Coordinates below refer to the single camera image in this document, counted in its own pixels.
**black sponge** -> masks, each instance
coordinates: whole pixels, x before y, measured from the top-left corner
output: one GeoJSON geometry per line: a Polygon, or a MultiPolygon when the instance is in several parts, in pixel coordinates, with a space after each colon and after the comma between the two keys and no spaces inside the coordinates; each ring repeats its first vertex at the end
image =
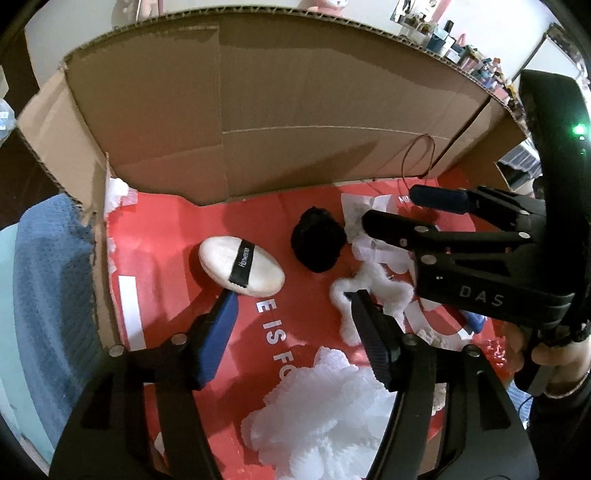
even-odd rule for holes
{"type": "Polygon", "coordinates": [[[314,273],[334,267],[345,243],[345,230],[323,208],[306,210],[291,234],[295,257],[314,273]]]}

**green led light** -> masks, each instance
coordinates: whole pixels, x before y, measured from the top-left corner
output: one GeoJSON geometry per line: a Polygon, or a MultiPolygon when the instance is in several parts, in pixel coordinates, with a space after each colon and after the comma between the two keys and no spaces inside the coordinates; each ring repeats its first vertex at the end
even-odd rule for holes
{"type": "Polygon", "coordinates": [[[584,133],[587,133],[587,128],[583,124],[578,124],[573,128],[573,133],[575,135],[583,135],[584,133]]]}

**white wall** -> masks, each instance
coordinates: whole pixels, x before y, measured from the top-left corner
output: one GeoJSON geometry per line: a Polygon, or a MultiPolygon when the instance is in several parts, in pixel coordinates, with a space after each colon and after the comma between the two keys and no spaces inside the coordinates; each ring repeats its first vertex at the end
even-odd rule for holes
{"type": "MultiPolygon", "coordinates": [[[[306,9],[315,5],[313,0],[164,0],[167,12],[178,12],[191,8],[212,7],[215,5],[270,5],[306,9]]],[[[398,0],[349,0],[343,16],[385,31],[391,31],[390,16],[398,5],[398,0]]]]}
{"type": "MultiPolygon", "coordinates": [[[[121,23],[124,0],[50,0],[25,29],[31,62],[40,85],[72,49],[121,23]]],[[[260,4],[307,8],[314,0],[164,0],[167,12],[215,5],[260,4]]],[[[349,0],[344,16],[392,31],[390,16],[398,0],[349,0]]],[[[440,23],[455,23],[455,37],[502,60],[508,77],[531,54],[556,19],[538,0],[453,0],[440,23]]]]}
{"type": "Polygon", "coordinates": [[[452,20],[454,37],[489,57],[499,57],[511,78],[534,51],[554,15],[539,0],[452,0],[440,24],[452,20]]]}
{"type": "Polygon", "coordinates": [[[558,73],[575,80],[581,76],[577,64],[549,38],[546,38],[526,68],[541,72],[558,73]]]}
{"type": "Polygon", "coordinates": [[[25,27],[33,72],[43,85],[62,58],[112,28],[117,0],[50,0],[25,27]]]}

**white oval sponge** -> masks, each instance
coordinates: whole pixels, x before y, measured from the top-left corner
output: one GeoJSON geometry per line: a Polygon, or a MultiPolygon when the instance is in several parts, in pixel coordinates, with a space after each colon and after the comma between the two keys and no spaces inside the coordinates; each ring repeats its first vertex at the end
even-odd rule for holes
{"type": "Polygon", "coordinates": [[[269,253],[242,238],[211,236],[199,247],[199,261],[213,281],[251,297],[281,290],[285,274],[269,253]]]}

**blue gripper pad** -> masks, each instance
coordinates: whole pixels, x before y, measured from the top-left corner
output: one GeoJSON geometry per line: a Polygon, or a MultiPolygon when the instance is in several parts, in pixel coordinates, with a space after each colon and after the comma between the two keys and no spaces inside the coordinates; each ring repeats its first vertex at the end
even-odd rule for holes
{"type": "Polygon", "coordinates": [[[487,317],[479,313],[467,312],[466,310],[460,310],[460,313],[466,319],[466,323],[474,333],[480,333],[482,331],[487,317]]]}
{"type": "Polygon", "coordinates": [[[223,290],[197,331],[191,335],[191,349],[199,365],[195,380],[200,389],[214,379],[230,334],[238,318],[238,295],[230,290],[223,290]]]}
{"type": "Polygon", "coordinates": [[[415,205],[462,215],[472,210],[470,198],[461,190],[413,185],[409,197],[415,205]]]}

